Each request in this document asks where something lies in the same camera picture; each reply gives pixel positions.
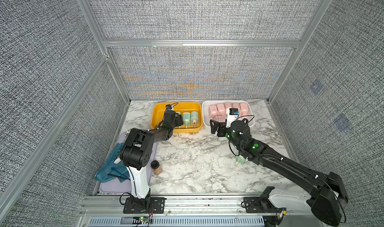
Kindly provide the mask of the lilac plastic tray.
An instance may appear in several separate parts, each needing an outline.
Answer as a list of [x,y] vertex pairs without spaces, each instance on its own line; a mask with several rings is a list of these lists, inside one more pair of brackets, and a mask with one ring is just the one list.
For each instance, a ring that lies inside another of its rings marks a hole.
[[[147,182],[150,184],[152,174],[153,174],[153,169],[151,167],[151,162],[155,160],[156,156],[156,151],[157,151],[158,143],[154,143],[153,149],[152,149],[152,154],[150,157],[150,161],[147,164]],[[124,180],[121,182],[118,178],[113,178],[112,180],[101,183],[99,192],[101,193],[107,193],[108,195],[112,194],[122,194],[125,192],[130,193],[132,191],[132,184],[130,180]]]

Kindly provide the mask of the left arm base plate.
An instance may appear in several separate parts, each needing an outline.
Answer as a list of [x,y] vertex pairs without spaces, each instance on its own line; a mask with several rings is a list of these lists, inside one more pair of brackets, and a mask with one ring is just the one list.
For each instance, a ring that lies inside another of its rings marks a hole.
[[124,214],[163,214],[165,209],[166,198],[149,197],[146,199],[138,199],[135,197],[126,198],[123,213]]

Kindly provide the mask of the aluminium front rail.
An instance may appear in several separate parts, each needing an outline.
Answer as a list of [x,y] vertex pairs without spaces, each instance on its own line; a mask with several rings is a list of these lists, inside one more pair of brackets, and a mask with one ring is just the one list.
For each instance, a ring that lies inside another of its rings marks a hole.
[[[166,198],[163,214],[124,214],[125,197],[87,197],[77,227],[324,227],[311,212],[304,191],[273,189],[264,194],[157,195]],[[266,198],[267,213],[246,213],[245,197]]]

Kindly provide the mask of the small brown jar black lid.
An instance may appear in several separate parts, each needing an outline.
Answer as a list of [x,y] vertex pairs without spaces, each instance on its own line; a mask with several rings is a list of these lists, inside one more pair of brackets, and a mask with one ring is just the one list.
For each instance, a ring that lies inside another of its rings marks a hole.
[[151,168],[154,171],[155,175],[158,176],[163,172],[162,166],[157,160],[151,162]]

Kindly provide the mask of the teal cloth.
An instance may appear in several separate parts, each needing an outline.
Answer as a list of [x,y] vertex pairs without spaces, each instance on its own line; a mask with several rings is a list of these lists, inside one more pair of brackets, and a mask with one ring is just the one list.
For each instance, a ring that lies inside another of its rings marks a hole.
[[111,151],[111,153],[107,157],[102,167],[94,175],[95,180],[101,183],[108,182],[114,178],[114,177],[108,176],[107,174],[109,173],[117,176],[125,176],[127,178],[130,178],[129,172],[126,169],[126,166],[124,165],[123,162],[120,162],[117,165],[114,164],[115,159],[120,156],[120,151],[122,150],[123,145],[124,145],[123,143],[116,144],[116,146]]

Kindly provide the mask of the yellow plastic storage box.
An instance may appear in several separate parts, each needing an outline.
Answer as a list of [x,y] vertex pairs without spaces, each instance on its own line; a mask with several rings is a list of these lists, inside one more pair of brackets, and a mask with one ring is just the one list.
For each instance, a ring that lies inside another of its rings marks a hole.
[[[151,119],[151,127],[154,129],[156,125],[163,119],[164,112],[166,110],[166,105],[170,105],[173,102],[163,102],[158,103],[155,105],[152,119]],[[197,112],[198,113],[198,121],[196,123],[196,126],[191,123],[188,128],[185,128],[185,126],[177,127],[174,130],[174,133],[180,134],[180,133],[197,133],[201,130],[203,127],[203,112],[202,112],[202,106],[201,104],[197,102],[178,102],[178,104],[174,107],[174,110],[176,112],[180,112],[183,114],[184,112],[192,113]]]

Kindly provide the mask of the pink pencil sharpener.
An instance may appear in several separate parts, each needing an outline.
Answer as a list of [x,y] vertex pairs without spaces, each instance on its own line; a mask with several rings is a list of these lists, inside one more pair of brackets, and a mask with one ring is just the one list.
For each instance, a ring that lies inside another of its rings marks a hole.
[[249,105],[247,103],[240,103],[240,116],[247,116],[249,114]]

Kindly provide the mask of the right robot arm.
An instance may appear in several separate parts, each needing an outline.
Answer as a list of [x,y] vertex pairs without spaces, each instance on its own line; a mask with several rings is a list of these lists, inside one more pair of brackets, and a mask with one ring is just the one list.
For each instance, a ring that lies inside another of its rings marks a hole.
[[273,170],[306,191],[310,195],[306,204],[320,221],[333,227],[346,223],[345,207],[349,197],[338,174],[330,172],[326,175],[279,154],[269,145],[252,138],[248,121],[235,120],[228,127],[224,122],[211,120],[210,126],[212,134],[225,137],[239,156]]

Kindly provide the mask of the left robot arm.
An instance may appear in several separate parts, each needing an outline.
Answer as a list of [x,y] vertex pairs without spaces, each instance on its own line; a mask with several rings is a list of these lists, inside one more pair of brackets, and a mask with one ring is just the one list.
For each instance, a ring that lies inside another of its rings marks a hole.
[[147,180],[147,164],[150,162],[153,145],[169,140],[174,129],[182,125],[183,118],[179,113],[166,110],[159,127],[150,130],[137,128],[130,130],[120,152],[120,160],[130,174],[131,195],[133,197],[143,200],[150,192]]

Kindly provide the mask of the white plastic storage box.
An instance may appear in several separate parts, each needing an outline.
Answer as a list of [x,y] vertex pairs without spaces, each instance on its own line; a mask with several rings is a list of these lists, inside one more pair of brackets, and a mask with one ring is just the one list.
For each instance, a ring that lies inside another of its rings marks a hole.
[[241,100],[208,100],[208,101],[204,101],[202,103],[202,115],[203,115],[203,124],[205,125],[205,127],[207,128],[210,128],[210,106],[211,105],[216,105],[216,104],[224,104],[226,102],[230,102],[230,103],[245,103],[248,107],[248,117],[246,117],[250,122],[249,122],[249,127],[253,127],[255,125],[255,120],[252,119],[252,116],[253,116],[253,112],[251,110],[251,107],[249,105],[248,102],[246,101],[241,101]]

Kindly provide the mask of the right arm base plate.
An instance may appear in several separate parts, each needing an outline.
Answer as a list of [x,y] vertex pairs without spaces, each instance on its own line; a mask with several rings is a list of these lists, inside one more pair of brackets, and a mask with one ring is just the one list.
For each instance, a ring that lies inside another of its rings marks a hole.
[[246,213],[267,213],[271,209],[268,200],[262,197],[245,197],[241,206],[246,209]]

